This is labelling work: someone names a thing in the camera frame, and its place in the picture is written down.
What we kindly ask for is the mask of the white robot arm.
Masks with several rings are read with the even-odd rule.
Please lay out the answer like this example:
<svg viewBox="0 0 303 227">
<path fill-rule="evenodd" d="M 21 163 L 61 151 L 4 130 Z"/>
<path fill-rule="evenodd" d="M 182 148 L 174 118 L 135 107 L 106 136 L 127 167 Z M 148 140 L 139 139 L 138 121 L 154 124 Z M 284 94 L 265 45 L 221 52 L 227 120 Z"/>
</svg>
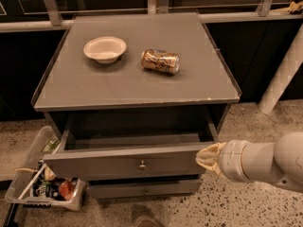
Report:
<svg viewBox="0 0 303 227">
<path fill-rule="evenodd" d="M 237 183 L 261 182 L 303 192 L 303 132 L 291 132 L 275 143 L 231 140 L 196 154 L 196 163 Z"/>
</svg>

